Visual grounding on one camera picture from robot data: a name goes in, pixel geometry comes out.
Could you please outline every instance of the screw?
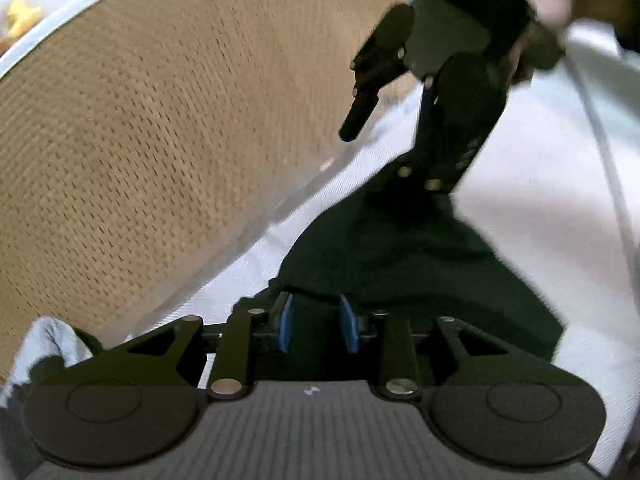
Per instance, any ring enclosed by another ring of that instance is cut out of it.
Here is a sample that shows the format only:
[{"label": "screw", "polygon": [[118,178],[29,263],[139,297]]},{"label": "screw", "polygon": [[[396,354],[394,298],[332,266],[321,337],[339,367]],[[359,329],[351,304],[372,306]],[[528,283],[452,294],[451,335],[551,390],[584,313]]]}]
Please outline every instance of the screw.
[{"label": "screw", "polygon": [[424,189],[427,191],[437,191],[442,187],[442,181],[439,178],[432,178],[424,183]]},{"label": "screw", "polygon": [[211,383],[211,391],[219,395],[234,395],[242,390],[242,384],[235,379],[218,379]]},{"label": "screw", "polygon": [[396,395],[411,395],[418,390],[418,385],[411,379],[397,378],[391,379],[386,384],[386,389]]},{"label": "screw", "polygon": [[398,170],[398,176],[400,178],[407,178],[409,175],[412,174],[413,171],[414,170],[412,170],[409,166],[403,166]]}]

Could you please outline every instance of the black sleeve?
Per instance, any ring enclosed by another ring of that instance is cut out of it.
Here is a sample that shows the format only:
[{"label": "black sleeve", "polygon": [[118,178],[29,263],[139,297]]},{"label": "black sleeve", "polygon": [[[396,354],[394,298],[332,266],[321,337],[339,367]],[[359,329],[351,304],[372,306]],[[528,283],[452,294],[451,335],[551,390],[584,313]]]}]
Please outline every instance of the black sleeve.
[{"label": "black sleeve", "polygon": [[636,11],[634,26],[631,33],[625,36],[618,36],[618,43],[625,50],[640,52],[640,0],[630,0]]}]

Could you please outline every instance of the silver bolt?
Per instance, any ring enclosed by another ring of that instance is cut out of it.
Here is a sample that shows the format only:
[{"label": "silver bolt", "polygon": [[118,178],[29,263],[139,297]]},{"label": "silver bolt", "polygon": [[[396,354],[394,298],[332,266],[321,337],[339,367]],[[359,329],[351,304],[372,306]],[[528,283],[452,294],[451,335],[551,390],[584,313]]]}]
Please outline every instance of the silver bolt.
[{"label": "silver bolt", "polygon": [[391,379],[386,384],[386,389],[396,395],[411,395],[418,390],[418,385],[411,379]]},{"label": "silver bolt", "polygon": [[437,191],[442,187],[442,181],[439,178],[432,178],[424,183],[424,189],[427,191]]},{"label": "silver bolt", "polygon": [[211,383],[211,391],[219,395],[234,395],[242,390],[242,384],[235,379],[218,379]]},{"label": "silver bolt", "polygon": [[398,176],[400,178],[407,178],[409,175],[413,173],[413,171],[414,170],[412,170],[409,166],[403,166],[398,170]]}]

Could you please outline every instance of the ribbed gray panel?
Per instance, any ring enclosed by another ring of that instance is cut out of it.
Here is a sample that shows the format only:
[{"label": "ribbed gray panel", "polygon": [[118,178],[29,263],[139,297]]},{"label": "ribbed gray panel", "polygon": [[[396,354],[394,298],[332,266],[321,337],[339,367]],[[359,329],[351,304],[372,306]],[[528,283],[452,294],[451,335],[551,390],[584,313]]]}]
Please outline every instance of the ribbed gray panel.
[{"label": "ribbed gray panel", "polygon": [[145,465],[82,472],[45,463],[28,480],[597,478],[581,464],[533,475],[476,465],[441,444],[413,406],[378,399],[366,382],[273,382],[210,405],[181,446]]}]

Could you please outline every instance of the white trim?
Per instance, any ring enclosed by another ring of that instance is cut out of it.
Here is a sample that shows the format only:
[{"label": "white trim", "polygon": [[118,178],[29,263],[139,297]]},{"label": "white trim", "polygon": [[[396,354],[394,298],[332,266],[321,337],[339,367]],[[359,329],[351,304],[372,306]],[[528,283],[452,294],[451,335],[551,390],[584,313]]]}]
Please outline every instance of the white trim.
[{"label": "white trim", "polygon": [[100,0],[71,0],[68,4],[54,10],[39,24],[20,38],[5,54],[0,57],[0,79],[11,70],[23,57],[36,48],[47,36],[65,25],[85,9]]}]

